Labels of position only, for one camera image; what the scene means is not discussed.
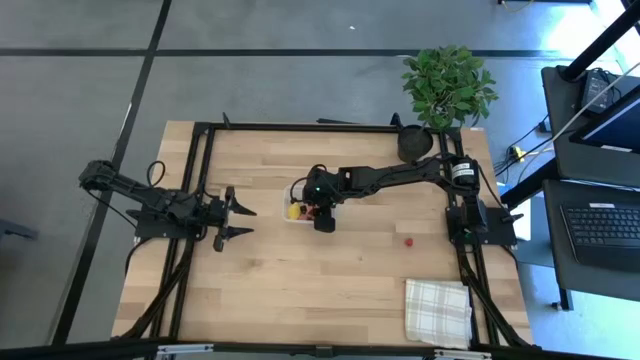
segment green plant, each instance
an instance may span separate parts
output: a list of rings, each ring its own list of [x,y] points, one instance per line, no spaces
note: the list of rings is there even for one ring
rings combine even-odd
[[[411,72],[402,75],[407,79],[404,91],[413,97],[413,111],[418,120],[434,129],[451,126],[453,119],[464,124],[465,117],[478,119],[489,116],[487,105],[498,99],[488,87],[496,82],[491,73],[482,69],[484,60],[473,57],[466,47],[422,50],[416,58],[407,58],[404,64]]]

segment plaid cloth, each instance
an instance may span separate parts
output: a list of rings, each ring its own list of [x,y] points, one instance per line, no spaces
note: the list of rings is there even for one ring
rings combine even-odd
[[[405,329],[407,338],[436,346],[469,348],[469,291],[452,281],[407,279]]]

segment table leg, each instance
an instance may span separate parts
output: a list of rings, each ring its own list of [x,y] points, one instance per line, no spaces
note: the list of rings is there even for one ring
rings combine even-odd
[[[560,302],[551,304],[556,310],[573,311],[573,299],[571,291],[563,288],[560,289]]]
[[[533,174],[527,176],[527,178],[513,189],[504,193],[500,197],[500,202],[507,205],[509,209],[513,209],[542,190],[542,181],[546,179],[560,179],[556,158],[547,161],[546,164],[542,165]]]

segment metal clamp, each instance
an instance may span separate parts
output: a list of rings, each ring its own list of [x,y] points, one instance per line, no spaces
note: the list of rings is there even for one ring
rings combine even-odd
[[[463,351],[463,350],[442,350],[436,349],[434,351],[436,359],[458,359],[458,360],[491,360],[490,353]]]
[[[158,355],[196,354],[213,352],[213,344],[161,345]]]
[[[316,345],[316,357],[317,358],[332,358],[333,355],[333,347],[330,345]]]

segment wooden tabletop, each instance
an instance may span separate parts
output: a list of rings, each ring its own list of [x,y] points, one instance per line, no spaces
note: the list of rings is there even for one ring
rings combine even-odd
[[[167,165],[160,186],[180,187],[193,124],[167,123],[158,155]],[[484,131],[464,129],[462,139],[465,153],[479,161],[495,184]],[[432,152],[439,149],[437,140],[433,148]],[[455,251],[447,237],[445,192],[418,183],[347,200],[337,209],[336,231],[331,234],[314,231],[312,225],[285,222],[284,188],[318,163],[332,172],[340,166],[399,164],[396,135],[216,131],[207,191],[233,185],[239,203],[258,216],[231,216],[230,225],[255,232],[225,243],[222,253],[212,247],[215,231],[197,243],[181,340],[421,345],[405,337],[405,279],[459,280]],[[487,206],[496,206],[484,184],[480,196]],[[412,247],[404,244],[409,237]],[[155,296],[167,244],[166,239],[151,241],[133,256],[114,335],[128,330]],[[493,301],[520,336],[531,341],[513,259],[499,247],[483,250]],[[168,332],[172,301],[163,334]],[[481,309],[477,299],[474,304]],[[480,339],[487,342],[479,311],[477,319]]]

